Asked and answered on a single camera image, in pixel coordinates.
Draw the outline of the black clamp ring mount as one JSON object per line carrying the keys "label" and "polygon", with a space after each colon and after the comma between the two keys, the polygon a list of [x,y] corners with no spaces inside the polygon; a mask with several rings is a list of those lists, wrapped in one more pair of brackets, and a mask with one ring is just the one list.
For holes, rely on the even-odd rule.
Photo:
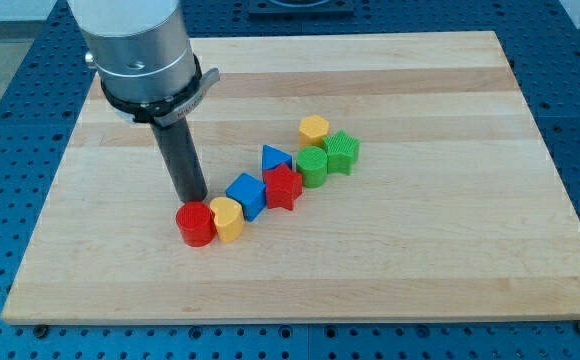
{"label": "black clamp ring mount", "polygon": [[202,102],[211,86],[220,81],[218,68],[201,73],[200,61],[194,55],[195,75],[179,92],[155,102],[130,102],[115,97],[101,80],[102,92],[108,103],[129,123],[156,124],[168,127],[184,119]]}

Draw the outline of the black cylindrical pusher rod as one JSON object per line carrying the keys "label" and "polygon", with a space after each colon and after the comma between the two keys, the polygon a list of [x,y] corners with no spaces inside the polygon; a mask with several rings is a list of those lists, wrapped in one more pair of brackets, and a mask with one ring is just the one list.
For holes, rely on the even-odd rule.
{"label": "black cylindrical pusher rod", "polygon": [[208,190],[187,121],[152,124],[151,129],[178,198],[183,203],[203,201]]}

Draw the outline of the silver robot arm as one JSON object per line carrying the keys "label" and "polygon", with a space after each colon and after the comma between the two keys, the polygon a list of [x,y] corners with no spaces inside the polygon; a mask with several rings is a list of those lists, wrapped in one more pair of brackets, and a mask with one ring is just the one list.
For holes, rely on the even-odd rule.
{"label": "silver robot arm", "polygon": [[88,46],[86,65],[108,103],[127,121],[148,124],[179,199],[202,201],[207,186],[186,120],[220,72],[204,72],[179,0],[69,0]]}

